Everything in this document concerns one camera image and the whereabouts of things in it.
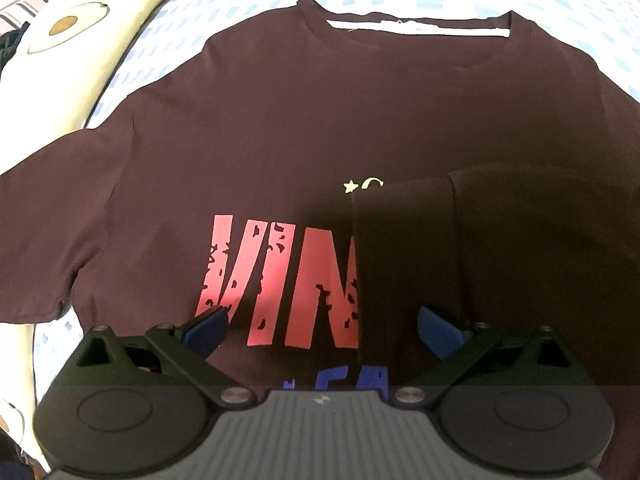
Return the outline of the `dark maroon printed t-shirt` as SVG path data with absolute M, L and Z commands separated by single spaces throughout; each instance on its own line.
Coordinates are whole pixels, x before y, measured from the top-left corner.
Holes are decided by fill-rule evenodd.
M 639 392 L 639 105 L 516 13 L 503 37 L 341 30 L 314 0 L 218 32 L 1 178 L 1 317 L 137 335 L 228 310 L 253 387 L 398 386 L 458 330 L 555 328 Z

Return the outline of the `yellow avocado print pillow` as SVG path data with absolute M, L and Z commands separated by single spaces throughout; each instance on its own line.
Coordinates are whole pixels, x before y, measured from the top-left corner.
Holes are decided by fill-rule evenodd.
M 82 128 L 164 0 L 50 0 L 1 72 L 1 170 Z

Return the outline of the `dark garment beside pillow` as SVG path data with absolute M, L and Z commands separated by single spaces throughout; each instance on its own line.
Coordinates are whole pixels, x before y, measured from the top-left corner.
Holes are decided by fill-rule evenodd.
M 14 57 L 17 47 L 28 28 L 29 22 L 25 22 L 20 28 L 10 30 L 0 37 L 0 72 L 9 63 L 9 60 Z

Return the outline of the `blue white checkered bedsheet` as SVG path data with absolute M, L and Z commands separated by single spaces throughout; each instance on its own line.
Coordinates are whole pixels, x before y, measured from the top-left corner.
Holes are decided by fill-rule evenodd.
M 157 82 L 201 53 L 206 41 L 249 18 L 295 6 L 300 0 L 169 0 L 146 26 L 100 99 L 91 125 L 99 128 L 134 92 Z M 497 18 L 516 13 L 596 62 L 599 40 L 625 36 L 608 26 L 613 17 L 604 0 L 314 0 L 334 16 L 341 30 L 362 27 L 411 36 L 503 37 Z M 599 70 L 608 77 L 605 66 Z M 623 92 L 638 102 L 639 84 L 630 75 Z M 75 310 L 38 330 L 36 385 L 45 392 L 70 350 L 81 325 Z

